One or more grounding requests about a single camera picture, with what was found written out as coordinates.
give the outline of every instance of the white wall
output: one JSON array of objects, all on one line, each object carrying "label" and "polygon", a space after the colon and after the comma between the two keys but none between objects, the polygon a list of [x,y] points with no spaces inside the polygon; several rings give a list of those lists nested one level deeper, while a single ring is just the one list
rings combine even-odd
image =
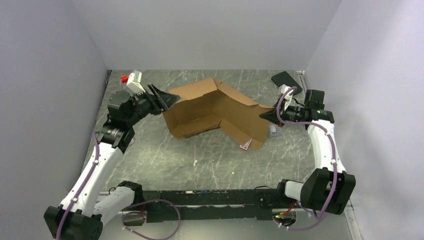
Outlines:
[{"label": "white wall", "polygon": [[109,69],[303,70],[341,0],[72,0]]},{"label": "white wall", "polygon": [[52,239],[43,215],[79,176],[106,77],[69,1],[0,2],[0,239]]},{"label": "white wall", "polygon": [[344,0],[306,69],[365,239],[424,239],[424,1]]}]

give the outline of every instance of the cardboard box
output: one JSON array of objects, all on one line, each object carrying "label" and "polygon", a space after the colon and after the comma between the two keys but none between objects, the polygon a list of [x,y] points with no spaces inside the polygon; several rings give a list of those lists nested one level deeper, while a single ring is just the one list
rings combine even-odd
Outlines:
[{"label": "cardboard box", "polygon": [[256,103],[222,81],[207,78],[168,91],[181,99],[162,115],[169,132],[180,139],[220,128],[239,144],[252,139],[259,149],[267,139],[270,122],[259,118],[272,107]]}]

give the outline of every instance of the small paper scrap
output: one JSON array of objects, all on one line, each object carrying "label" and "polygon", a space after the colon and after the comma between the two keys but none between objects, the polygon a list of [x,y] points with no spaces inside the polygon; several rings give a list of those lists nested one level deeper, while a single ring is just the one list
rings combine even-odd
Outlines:
[{"label": "small paper scrap", "polygon": [[244,145],[240,145],[239,148],[243,149],[244,151],[247,151],[249,146],[251,145],[251,142],[252,142],[252,138],[248,142],[246,142]]}]

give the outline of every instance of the black metal beam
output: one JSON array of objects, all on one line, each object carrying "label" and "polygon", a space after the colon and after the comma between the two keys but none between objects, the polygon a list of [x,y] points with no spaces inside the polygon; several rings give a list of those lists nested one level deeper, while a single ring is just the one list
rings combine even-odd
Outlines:
[{"label": "black metal beam", "polygon": [[[293,199],[276,189],[143,191],[146,201],[164,199],[178,206],[182,220],[256,218],[272,220],[272,209],[288,209]],[[125,209],[137,211],[142,206]],[[175,209],[164,202],[145,206],[148,223],[177,220]]]}]

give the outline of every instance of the red cap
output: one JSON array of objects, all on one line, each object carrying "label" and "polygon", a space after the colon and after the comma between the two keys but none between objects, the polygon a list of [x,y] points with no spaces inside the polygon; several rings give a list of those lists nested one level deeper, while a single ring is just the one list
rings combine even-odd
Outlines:
[{"label": "red cap", "polygon": [[120,79],[123,83],[128,82],[128,76],[123,75],[123,76],[120,77]]}]

